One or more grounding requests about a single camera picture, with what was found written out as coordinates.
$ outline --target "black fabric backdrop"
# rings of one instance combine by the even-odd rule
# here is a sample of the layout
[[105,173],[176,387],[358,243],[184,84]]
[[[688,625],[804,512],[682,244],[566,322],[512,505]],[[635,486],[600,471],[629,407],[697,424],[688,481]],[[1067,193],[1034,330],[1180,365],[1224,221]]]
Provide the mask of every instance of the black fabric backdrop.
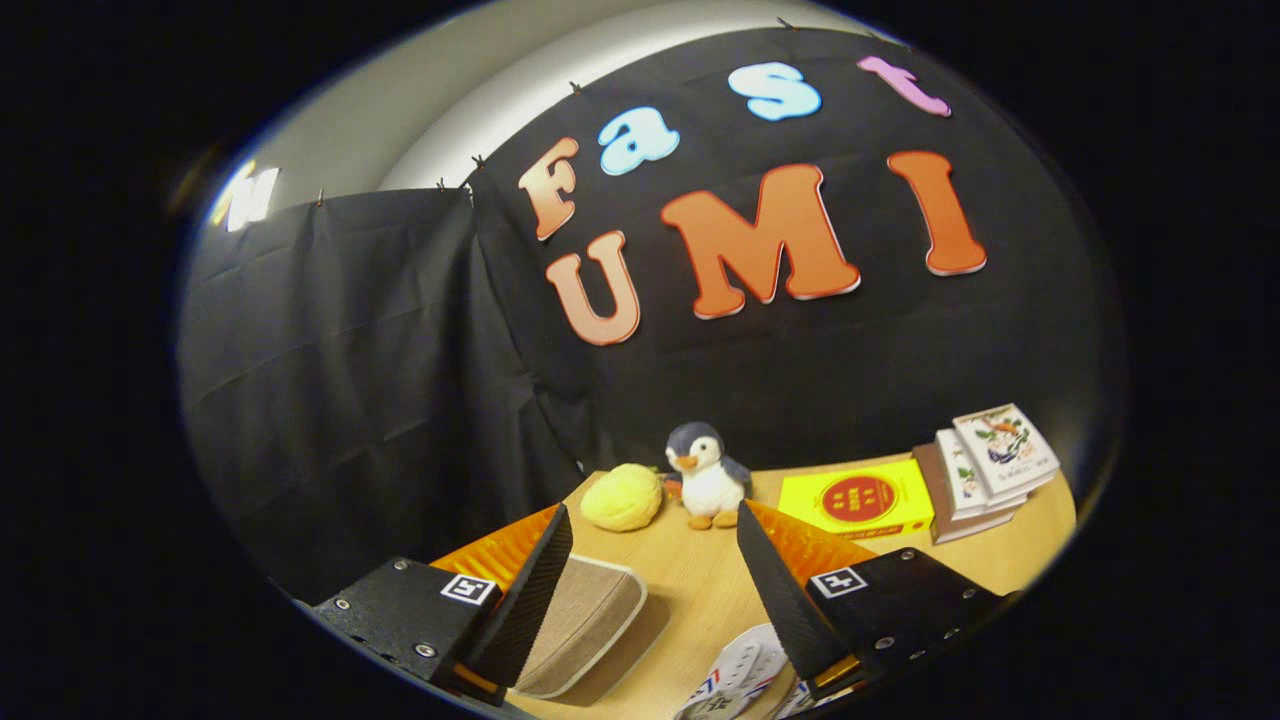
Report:
[[[911,70],[952,117],[929,115],[855,63]],[[823,97],[813,115],[756,118],[733,69],[783,61]],[[654,106],[676,151],[611,177],[599,129]],[[520,176],[561,137],[573,218],[535,238]],[[940,278],[888,155],[928,150],[988,264]],[[852,293],[772,305],[748,295],[700,320],[692,269],[660,208],[708,190],[748,220],[760,177],[818,165]],[[965,81],[922,53],[828,31],[709,37],[570,95],[485,159],[465,191],[397,191],[273,214],[193,250],[178,356],[188,432],[224,515],[264,570],[315,602],[390,555],[430,561],[552,505],[585,471],[664,462],[700,419],[753,469],[901,452],[955,415],[1018,402],[1083,498],[1119,443],[1124,354],[1101,245],[1056,172]],[[595,347],[570,328],[544,270],[609,231],[641,320]],[[780,283],[790,269],[786,259]],[[731,283],[742,287],[730,274]]]

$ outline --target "yellow book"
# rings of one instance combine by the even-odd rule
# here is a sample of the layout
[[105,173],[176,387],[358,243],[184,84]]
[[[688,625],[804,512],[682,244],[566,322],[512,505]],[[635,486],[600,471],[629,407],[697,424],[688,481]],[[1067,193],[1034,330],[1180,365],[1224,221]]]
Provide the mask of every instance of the yellow book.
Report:
[[778,510],[856,539],[927,530],[933,502],[915,459],[782,479]]

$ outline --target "light blue letter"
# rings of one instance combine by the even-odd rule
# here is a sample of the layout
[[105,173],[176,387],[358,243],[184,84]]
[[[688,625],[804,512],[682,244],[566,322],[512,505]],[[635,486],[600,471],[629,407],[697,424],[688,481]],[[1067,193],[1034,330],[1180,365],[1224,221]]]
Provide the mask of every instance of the light blue letter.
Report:
[[730,73],[728,86],[745,95],[746,109],[765,120],[812,115],[822,108],[822,96],[813,86],[800,82],[800,70],[785,63],[746,65]]
[[611,176],[630,173],[645,160],[662,160],[680,145],[680,133],[667,129],[662,113],[635,108],[609,120],[600,131],[600,168]]

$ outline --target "foam letter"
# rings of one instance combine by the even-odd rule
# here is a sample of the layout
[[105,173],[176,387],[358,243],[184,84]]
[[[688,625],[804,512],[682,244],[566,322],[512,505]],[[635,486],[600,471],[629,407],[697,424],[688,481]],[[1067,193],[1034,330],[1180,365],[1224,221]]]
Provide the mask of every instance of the foam letter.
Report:
[[818,193],[820,184],[822,170],[814,165],[769,170],[760,181],[754,225],[705,190],[682,195],[662,209],[662,222],[685,238],[698,277],[695,315],[722,318],[746,305],[742,291],[728,284],[726,265],[756,300],[773,302],[783,249],[791,259],[791,297],[812,300],[858,287],[861,275],[845,261]]
[[888,158],[888,168],[906,178],[924,213],[929,251],[924,264],[934,275],[977,273],[987,264],[987,251],[969,232],[960,199],[951,186],[951,163],[942,155],[910,150]]
[[813,86],[800,82],[800,70],[785,63],[746,65],[730,73],[728,86],[745,95],[746,109],[765,120],[812,115],[822,106]]
[[564,159],[573,155],[577,155],[577,141],[562,137],[534,167],[520,176],[517,187],[529,193],[534,214],[538,215],[538,240],[545,241],[573,217],[573,201],[559,196],[561,191],[573,192],[577,187],[573,168]]
[[924,110],[925,113],[933,113],[934,115],[942,115],[943,118],[951,117],[951,108],[946,102],[938,100],[937,97],[929,97],[919,87],[915,87],[915,76],[910,70],[902,68],[895,68],[884,60],[881,60],[876,55],[868,55],[858,61],[858,67],[869,72],[876,73],[890,85],[899,95],[906,97],[906,100],[915,105],[916,108]]
[[582,278],[577,274],[582,261],[571,252],[547,266],[547,279],[556,286],[564,316],[577,337],[591,345],[614,345],[631,337],[640,325],[640,301],[631,284],[627,264],[622,260],[626,238],[621,232],[608,232],[586,246],[586,255],[604,268],[604,279],[613,292],[616,310],[611,318],[602,318],[591,310],[586,300]]
[[680,145],[680,133],[667,129],[662,113],[653,108],[635,108],[609,120],[600,131],[600,168],[611,176],[622,176],[645,160],[662,160]]

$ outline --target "red circle logo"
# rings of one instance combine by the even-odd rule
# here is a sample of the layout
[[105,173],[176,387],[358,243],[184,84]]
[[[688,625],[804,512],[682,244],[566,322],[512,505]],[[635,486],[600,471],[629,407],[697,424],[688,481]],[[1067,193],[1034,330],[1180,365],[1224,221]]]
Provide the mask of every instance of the red circle logo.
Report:
[[893,486],[879,478],[855,475],[822,493],[822,509],[836,520],[865,523],[888,512],[897,500]]

